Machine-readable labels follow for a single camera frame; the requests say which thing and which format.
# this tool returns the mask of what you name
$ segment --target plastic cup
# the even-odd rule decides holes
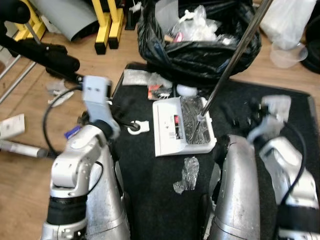
[[[283,50],[275,43],[271,46],[270,59],[279,68],[290,68],[296,63],[305,60],[307,56],[308,50],[302,43],[289,50]]]

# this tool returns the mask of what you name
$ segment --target metal pole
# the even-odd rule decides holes
[[[0,74],[0,80],[4,77],[4,75],[9,72],[9,70],[18,62],[21,58],[21,55],[16,56],[16,58],[10,63],[10,65]]]
[[[10,95],[10,93],[16,88],[16,86],[24,79],[24,77],[31,71],[31,69],[36,65],[33,62],[20,76],[19,78],[10,86],[10,88],[0,97],[0,104]]]
[[[245,30],[231,60],[229,61],[228,65],[226,66],[222,76],[220,77],[217,85],[215,86],[214,90],[212,91],[208,101],[206,102],[204,108],[201,111],[200,114],[200,118],[203,118],[207,111],[209,110],[212,102],[216,99],[216,96],[219,92],[219,90],[221,89],[221,87],[228,81],[232,71],[234,70],[236,64],[238,63],[239,59],[241,58],[242,54],[244,53],[244,51],[246,50],[248,44],[250,43],[250,41],[252,40],[252,38],[254,37],[256,31],[258,30],[258,27],[260,25],[260,22],[262,21],[262,19],[264,18],[267,10],[269,9],[271,3],[273,0],[263,0],[263,2],[261,3],[260,7],[258,8],[258,10],[256,11],[256,14],[253,16],[251,22],[249,23],[249,26],[247,27],[247,29]],[[199,120],[196,123],[196,127],[195,130],[191,136],[191,140],[194,139],[195,137],[195,133],[198,131],[199,129]]]
[[[31,35],[33,36],[35,42],[39,45],[41,45],[41,41],[40,39],[38,38],[37,34],[35,33],[34,29],[32,28],[32,26],[30,25],[30,23],[26,23],[25,24],[26,28],[29,30],[29,32],[31,33]]]

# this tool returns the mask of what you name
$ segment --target black work surface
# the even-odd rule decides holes
[[[127,68],[139,69],[136,65]],[[266,95],[289,95],[292,98],[289,122],[295,125],[304,136],[307,146],[307,169],[320,181],[318,127],[313,118],[313,105],[308,94],[280,88],[271,88],[230,81],[218,94],[209,113],[212,118],[216,137],[226,134],[241,134],[226,122],[219,105],[228,103],[245,125],[250,116],[248,101],[258,100]],[[113,104],[121,105],[127,98],[135,102],[125,114],[127,120],[149,121],[150,131],[140,135],[130,135],[122,127],[116,141],[116,150],[120,156],[120,167],[125,190],[129,193],[133,205],[134,239],[136,240],[196,240],[197,210],[200,196],[208,191],[213,169],[212,153],[195,155],[199,161],[199,174],[194,191],[185,191],[182,195],[173,189],[173,183],[181,180],[184,158],[194,155],[155,157],[153,101],[148,100],[146,86],[119,86],[116,89]],[[301,151],[299,141],[289,131],[283,133]],[[256,158],[259,193],[261,239],[270,240],[275,224],[276,204],[271,178],[261,159]]]

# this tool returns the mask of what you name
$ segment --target yellow metal frame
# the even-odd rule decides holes
[[[38,18],[37,14],[35,13],[33,8],[31,7],[28,0],[21,0],[21,1],[24,2],[28,6],[29,11],[30,11],[29,24],[31,25],[33,31],[38,36],[38,38],[41,39],[46,31],[45,24]],[[29,30],[23,24],[16,23],[15,25],[18,28],[18,33],[14,37],[14,40],[19,41],[19,40],[26,39],[26,38],[33,38],[32,34],[29,32]]]
[[[98,55],[105,54],[107,44],[110,49],[117,49],[124,21],[124,11],[117,9],[115,0],[107,0],[110,13],[104,13],[100,0],[92,0],[94,11],[99,22],[99,31],[95,40],[95,51]]]

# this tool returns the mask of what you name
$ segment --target label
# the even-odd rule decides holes
[[[175,139],[182,139],[182,127],[180,124],[180,118],[178,115],[174,115],[174,128],[175,128]]]

